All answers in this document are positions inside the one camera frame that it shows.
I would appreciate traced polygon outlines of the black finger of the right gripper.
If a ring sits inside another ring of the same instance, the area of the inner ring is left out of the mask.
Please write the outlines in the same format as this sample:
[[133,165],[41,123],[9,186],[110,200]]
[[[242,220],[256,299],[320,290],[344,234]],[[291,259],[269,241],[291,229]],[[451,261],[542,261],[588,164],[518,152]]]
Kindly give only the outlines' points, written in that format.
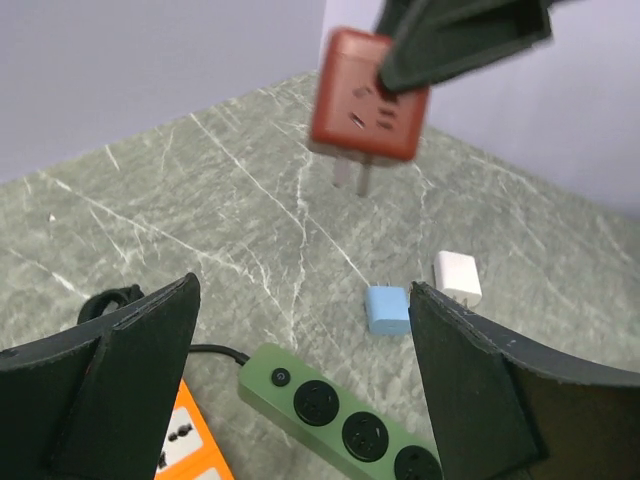
[[375,32],[392,38],[379,67],[392,92],[436,85],[552,36],[550,1],[386,1]]

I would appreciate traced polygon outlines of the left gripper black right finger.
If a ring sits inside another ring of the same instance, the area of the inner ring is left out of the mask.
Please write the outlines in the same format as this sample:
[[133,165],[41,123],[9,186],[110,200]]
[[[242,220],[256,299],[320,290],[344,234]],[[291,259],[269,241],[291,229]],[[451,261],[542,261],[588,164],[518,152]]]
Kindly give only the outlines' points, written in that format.
[[635,479],[639,376],[584,360],[415,282],[409,317],[448,479]]

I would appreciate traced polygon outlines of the red cube socket adapter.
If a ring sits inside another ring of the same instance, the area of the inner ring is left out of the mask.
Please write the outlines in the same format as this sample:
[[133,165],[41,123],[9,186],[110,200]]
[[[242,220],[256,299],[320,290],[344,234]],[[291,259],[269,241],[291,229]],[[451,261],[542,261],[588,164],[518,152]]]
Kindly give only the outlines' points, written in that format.
[[335,158],[334,184],[344,185],[359,163],[357,193],[368,194],[371,169],[412,161],[429,99],[427,87],[392,93],[379,68],[391,39],[338,27],[328,39],[311,116],[309,148]]

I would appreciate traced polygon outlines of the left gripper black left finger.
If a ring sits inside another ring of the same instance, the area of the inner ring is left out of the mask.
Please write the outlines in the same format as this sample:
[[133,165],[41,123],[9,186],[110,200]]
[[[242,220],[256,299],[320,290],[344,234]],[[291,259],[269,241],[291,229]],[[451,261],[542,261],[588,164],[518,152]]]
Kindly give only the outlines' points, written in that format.
[[200,308],[189,273],[1,353],[4,479],[151,479]]

